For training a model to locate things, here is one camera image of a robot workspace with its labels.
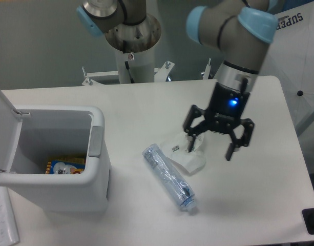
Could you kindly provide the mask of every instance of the plastic water bottle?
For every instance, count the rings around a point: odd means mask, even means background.
[[[194,192],[159,149],[158,145],[151,145],[142,154],[154,173],[161,179],[162,184],[173,197],[177,206],[188,211],[194,208],[196,206],[193,200]]]

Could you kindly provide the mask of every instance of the grey wall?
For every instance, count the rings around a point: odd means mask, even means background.
[[[161,23],[156,67],[176,64],[173,79],[199,79],[208,58],[213,70],[222,55],[191,41],[185,21],[192,8],[221,0],[147,0],[148,12]],[[0,2],[0,89],[79,86],[87,72],[115,71],[104,37],[93,38],[76,16],[82,0]]]

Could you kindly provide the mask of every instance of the white tissue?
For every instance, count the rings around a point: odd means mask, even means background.
[[[188,173],[193,173],[206,164],[203,152],[199,149],[203,142],[203,133],[197,136],[192,152],[187,152],[189,141],[187,135],[181,132],[160,143],[160,148],[169,159],[183,166]]]

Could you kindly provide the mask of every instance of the trash bin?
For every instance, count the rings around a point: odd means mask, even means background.
[[[80,174],[45,174],[48,159],[86,155]],[[110,159],[96,107],[13,106],[0,90],[0,186],[44,210],[104,211]]]

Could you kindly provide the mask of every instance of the robotic arm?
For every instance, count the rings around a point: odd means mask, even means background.
[[[93,36],[105,34],[115,52],[121,84],[154,81],[153,48],[161,26],[146,13],[145,0],[85,0],[77,15]]]
[[[142,23],[146,18],[146,2],[145,0],[88,0],[77,8],[77,14],[91,34],[98,36],[121,23],[129,26]]]
[[[232,140],[225,158],[234,151],[249,146],[254,122],[241,119],[255,80],[273,41],[278,20],[264,11],[276,1],[224,0],[214,8],[196,7],[188,16],[186,31],[191,39],[225,54],[225,61],[217,71],[209,106],[202,110],[192,105],[183,129],[190,139],[191,152],[196,137],[207,130],[229,134]],[[200,116],[204,120],[192,126]],[[244,132],[237,138],[234,129],[242,125]]]

